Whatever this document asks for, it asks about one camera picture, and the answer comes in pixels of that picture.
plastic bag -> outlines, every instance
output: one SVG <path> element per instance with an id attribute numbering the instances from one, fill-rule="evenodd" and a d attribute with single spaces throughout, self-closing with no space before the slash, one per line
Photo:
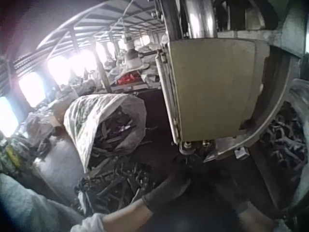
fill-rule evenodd
<path id="1" fill-rule="evenodd" d="M 51 112 L 29 113 L 26 121 L 20 128 L 21 133 L 27 132 L 27 142 L 36 146 L 40 141 L 47 138 L 53 131 L 54 127 L 49 122 Z"/>
<path id="2" fill-rule="evenodd" d="M 84 171 L 87 171 L 97 128 L 119 106 L 136 122 L 136 127 L 114 150 L 126 155 L 135 150 L 145 136 L 146 108 L 144 101 L 129 94 L 96 94 L 74 101 L 64 116 L 64 126 L 73 140 Z"/>
<path id="3" fill-rule="evenodd" d="M 309 151 L 309 81 L 294 79 L 287 101 L 291 103 L 303 123 L 304 136 Z M 302 171 L 300 183 L 294 194 L 292 205 L 296 205 L 309 192 L 309 163 Z"/>

white sack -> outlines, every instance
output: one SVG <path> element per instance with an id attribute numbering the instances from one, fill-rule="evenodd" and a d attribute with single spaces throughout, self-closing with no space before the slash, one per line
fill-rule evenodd
<path id="1" fill-rule="evenodd" d="M 119 106 L 136 123 L 114 151 L 117 155 L 126 155 L 134 151 L 145 136 L 146 108 L 142 99 L 130 94 L 94 94 L 79 97 L 66 111 L 64 126 L 77 148 L 85 172 L 99 124 Z"/>

red object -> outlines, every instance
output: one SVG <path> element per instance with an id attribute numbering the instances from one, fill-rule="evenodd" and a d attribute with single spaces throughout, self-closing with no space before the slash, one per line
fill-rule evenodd
<path id="1" fill-rule="evenodd" d="M 134 83 L 134 82 L 137 82 L 137 81 L 141 81 L 141 77 L 140 77 L 140 74 L 137 71 L 134 71 L 134 72 L 129 72 L 129 73 L 123 75 L 118 80 L 118 84 L 126 85 L 126 84 Z"/>

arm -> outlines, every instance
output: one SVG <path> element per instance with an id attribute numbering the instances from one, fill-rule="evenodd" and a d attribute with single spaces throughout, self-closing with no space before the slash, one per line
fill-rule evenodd
<path id="1" fill-rule="evenodd" d="M 272 232 L 275 229 L 275 223 L 269 219 L 251 203 L 248 207 L 239 213 L 239 219 L 247 232 Z"/>
<path id="2" fill-rule="evenodd" d="M 137 231 L 152 216 L 142 199 L 133 204 L 109 214 L 103 218 L 104 229 L 107 232 Z"/>
<path id="3" fill-rule="evenodd" d="M 190 181 L 177 174 L 170 175 L 161 185 L 153 189 L 142 199 L 109 215 L 94 214 L 76 225 L 71 232 L 134 232 L 143 226 L 166 203 L 182 195 Z"/>

beige metal panel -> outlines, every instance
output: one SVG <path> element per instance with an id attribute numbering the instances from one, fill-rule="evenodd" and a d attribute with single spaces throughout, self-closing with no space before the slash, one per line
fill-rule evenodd
<path id="1" fill-rule="evenodd" d="M 194 39 L 170 43 L 183 141 L 238 134 L 253 79 L 255 43 Z"/>
<path id="2" fill-rule="evenodd" d="M 253 80 L 251 83 L 250 97 L 248 99 L 245 115 L 243 117 L 244 120 L 250 119 L 254 111 L 256 100 L 260 94 L 265 60 L 267 57 L 269 57 L 269 45 L 265 42 L 255 41 Z"/>

